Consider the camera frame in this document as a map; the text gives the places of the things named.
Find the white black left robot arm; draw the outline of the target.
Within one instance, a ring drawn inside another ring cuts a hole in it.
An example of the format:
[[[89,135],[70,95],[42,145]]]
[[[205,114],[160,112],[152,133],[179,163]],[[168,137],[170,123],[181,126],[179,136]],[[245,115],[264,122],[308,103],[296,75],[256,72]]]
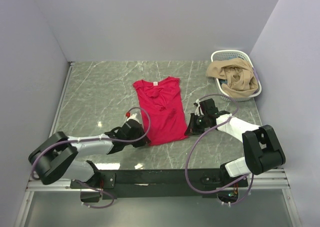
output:
[[[100,182],[100,172],[90,161],[77,161],[76,157],[111,155],[120,152],[127,145],[143,147],[151,141],[147,137],[150,128],[144,130],[136,119],[127,120],[122,126],[97,136],[73,137],[58,131],[43,142],[28,157],[32,173],[44,185],[61,178],[82,181],[88,188]]]

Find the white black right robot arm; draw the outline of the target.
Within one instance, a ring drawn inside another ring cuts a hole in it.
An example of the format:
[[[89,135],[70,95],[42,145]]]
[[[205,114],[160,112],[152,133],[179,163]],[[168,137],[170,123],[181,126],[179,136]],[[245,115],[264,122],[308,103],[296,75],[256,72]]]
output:
[[[185,136],[202,136],[209,129],[226,133],[242,143],[244,156],[224,163],[219,168],[219,181],[230,187],[237,177],[255,176],[282,166],[286,157],[272,126],[259,126],[219,111],[212,98],[196,100],[196,109],[190,114]]]

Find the red t-shirt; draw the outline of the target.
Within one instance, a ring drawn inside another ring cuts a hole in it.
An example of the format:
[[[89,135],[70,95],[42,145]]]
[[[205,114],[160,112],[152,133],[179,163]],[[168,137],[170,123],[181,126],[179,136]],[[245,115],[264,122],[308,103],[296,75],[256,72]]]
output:
[[[132,84],[136,91],[143,127],[149,130],[150,146],[187,138],[187,123],[181,98],[180,79],[169,76],[161,81],[143,79]]]

